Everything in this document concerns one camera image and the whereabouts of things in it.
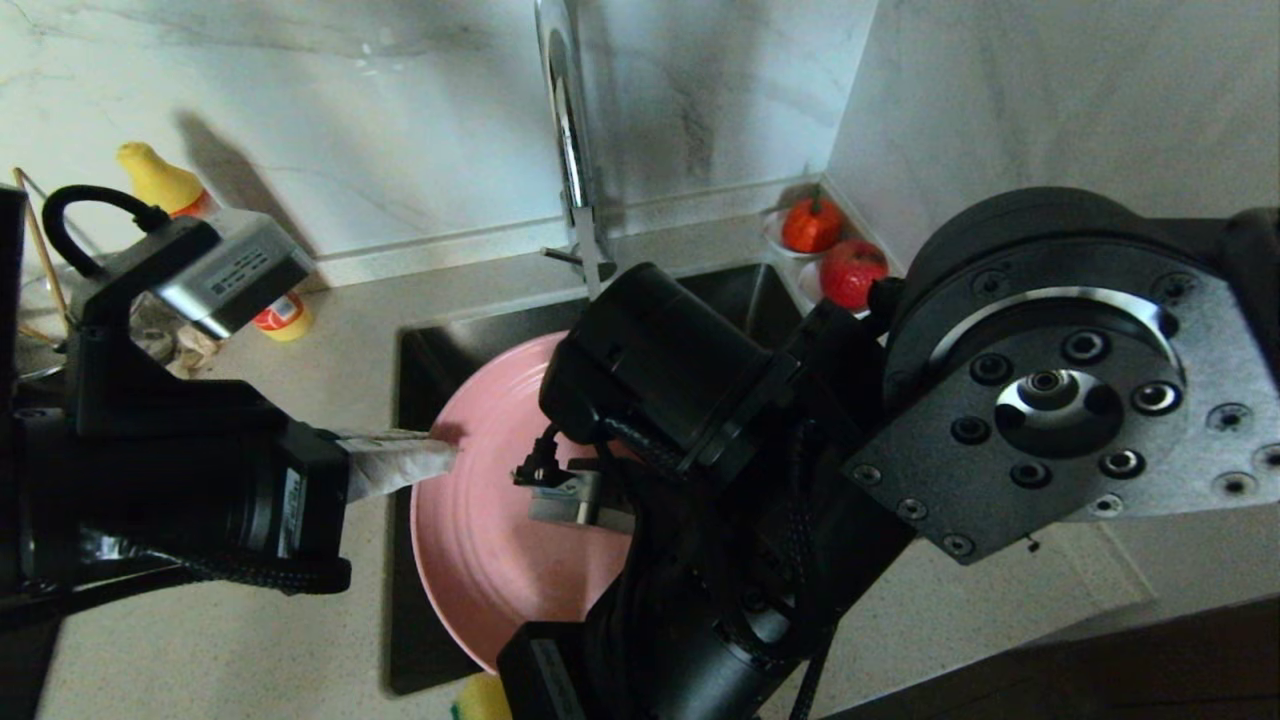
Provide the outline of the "pink plate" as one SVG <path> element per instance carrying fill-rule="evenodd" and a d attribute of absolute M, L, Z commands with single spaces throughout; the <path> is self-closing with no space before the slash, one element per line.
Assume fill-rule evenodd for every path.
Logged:
<path fill-rule="evenodd" d="M 408 528 L 422 588 L 438 618 L 484 671 L 530 621 L 579 623 L 618 577 L 626 533 L 529 516 L 531 491 L 512 471 L 548 420 L 538 402 L 559 332 L 517 345 L 475 372 L 445 402 L 431 436 L 454 465 L 419 482 Z"/>

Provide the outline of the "yellow sponge green backing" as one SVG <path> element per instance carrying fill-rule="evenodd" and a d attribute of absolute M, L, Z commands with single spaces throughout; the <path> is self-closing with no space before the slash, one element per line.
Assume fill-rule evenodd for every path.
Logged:
<path fill-rule="evenodd" d="M 499 676 L 467 676 L 451 706 L 451 720 L 515 720 Z"/>

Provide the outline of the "red apple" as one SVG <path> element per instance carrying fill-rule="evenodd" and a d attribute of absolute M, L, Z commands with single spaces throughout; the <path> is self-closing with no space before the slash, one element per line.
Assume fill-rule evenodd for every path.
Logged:
<path fill-rule="evenodd" d="M 888 260 L 870 242 L 845 240 L 820 260 L 818 279 L 824 299 L 854 313 L 865 311 L 872 286 L 890 273 Z"/>

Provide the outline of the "running water stream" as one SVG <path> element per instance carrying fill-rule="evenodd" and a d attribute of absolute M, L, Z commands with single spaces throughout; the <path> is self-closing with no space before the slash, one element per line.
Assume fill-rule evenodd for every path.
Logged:
<path fill-rule="evenodd" d="M 573 208 L 572 218 L 588 297 L 594 302 L 604 286 L 602 274 L 604 258 L 596 240 L 594 210 L 590 206 Z"/>

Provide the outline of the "stainless steel sink basin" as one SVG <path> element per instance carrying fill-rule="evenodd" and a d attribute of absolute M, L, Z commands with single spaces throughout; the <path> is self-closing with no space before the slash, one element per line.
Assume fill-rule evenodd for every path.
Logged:
<path fill-rule="evenodd" d="M 689 275 L 680 284 L 765 348 L 776 348 L 806 314 L 771 265 L 750 264 Z M 403 331 L 398 338 L 396 425 L 431 428 L 451 396 L 485 363 L 541 334 L 567 331 L 586 307 L 584 296 Z M 390 511 L 390 610 L 387 618 L 387 689 L 394 697 L 430 691 L 479 670 L 456 644 L 419 579 L 410 529 L 411 492 L 394 493 Z"/>

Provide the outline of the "chrome kitchen faucet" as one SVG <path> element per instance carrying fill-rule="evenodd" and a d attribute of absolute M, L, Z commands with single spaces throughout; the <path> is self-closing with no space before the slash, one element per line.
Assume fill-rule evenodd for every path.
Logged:
<path fill-rule="evenodd" d="M 573 0 L 534 0 L 534 18 L 540 69 L 550 102 L 550 118 L 562 182 L 559 196 L 570 245 L 564 251 L 547 249 L 544 254 L 548 258 L 575 265 L 582 274 L 572 209 L 590 206 L 594 210 L 596 240 L 604 258 L 602 264 L 604 288 L 608 278 L 616 270 L 616 264 L 605 251 L 596 224 L 595 164 L 588 133 L 589 113 L 582 85 L 576 3 Z"/>

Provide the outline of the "golden utensil handle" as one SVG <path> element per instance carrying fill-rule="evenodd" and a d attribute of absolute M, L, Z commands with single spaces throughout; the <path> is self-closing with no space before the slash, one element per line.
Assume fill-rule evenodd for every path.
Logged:
<path fill-rule="evenodd" d="M 55 268 L 55 264 L 50 254 L 49 242 L 46 241 L 40 220 L 35 214 L 35 205 L 31 199 L 28 174 L 23 168 L 13 167 L 12 178 L 14 179 L 17 188 L 22 191 L 26 196 L 23 218 L 26 220 L 27 234 L 35 247 L 36 256 L 40 261 L 44 277 L 47 282 L 47 291 L 50 293 L 50 299 L 52 300 L 54 307 L 58 311 L 58 318 L 63 325 L 64 332 L 69 334 L 70 319 L 69 319 L 69 307 L 67 304 L 67 297 L 61 286 L 60 277 L 58 274 L 58 269 Z"/>

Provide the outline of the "crumpled beige tissue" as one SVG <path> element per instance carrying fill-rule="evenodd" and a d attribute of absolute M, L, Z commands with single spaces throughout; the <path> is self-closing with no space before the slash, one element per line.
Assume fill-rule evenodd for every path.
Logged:
<path fill-rule="evenodd" d="M 174 354 L 166 369 L 183 380 L 197 379 L 206 372 L 224 345 L 223 341 L 205 334 L 191 324 L 175 332 L 174 342 Z"/>

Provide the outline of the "black stove cooktop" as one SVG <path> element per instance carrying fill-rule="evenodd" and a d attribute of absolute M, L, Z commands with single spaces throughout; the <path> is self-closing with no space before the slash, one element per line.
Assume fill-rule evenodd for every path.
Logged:
<path fill-rule="evenodd" d="M 35 720 L 61 629 L 56 611 L 0 612 L 0 720 Z"/>

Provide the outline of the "clear glass jug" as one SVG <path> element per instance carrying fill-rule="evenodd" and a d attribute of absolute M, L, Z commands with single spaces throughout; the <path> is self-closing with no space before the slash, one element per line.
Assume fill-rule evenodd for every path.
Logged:
<path fill-rule="evenodd" d="M 22 380 L 41 380 L 58 374 L 67 361 L 70 322 L 67 310 L 54 299 L 52 282 L 45 274 L 23 277 L 17 314 L 20 332 L 15 346 L 15 368 Z M 143 293 L 131 305 L 131 338 L 151 359 L 166 364 L 177 352 L 177 332 L 184 322 Z"/>

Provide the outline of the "orange detergent bottle yellow cap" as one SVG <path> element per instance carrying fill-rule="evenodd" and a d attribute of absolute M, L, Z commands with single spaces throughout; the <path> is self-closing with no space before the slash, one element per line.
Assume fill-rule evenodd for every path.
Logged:
<path fill-rule="evenodd" d="M 196 174 L 170 164 L 147 143 L 122 145 L 116 151 L 116 160 L 131 178 L 133 195 L 147 205 L 161 208 L 172 218 L 192 217 L 201 220 L 225 208 Z M 312 325 L 314 314 L 305 305 L 301 328 L 283 334 L 264 333 L 276 342 L 287 343 L 306 336 Z"/>

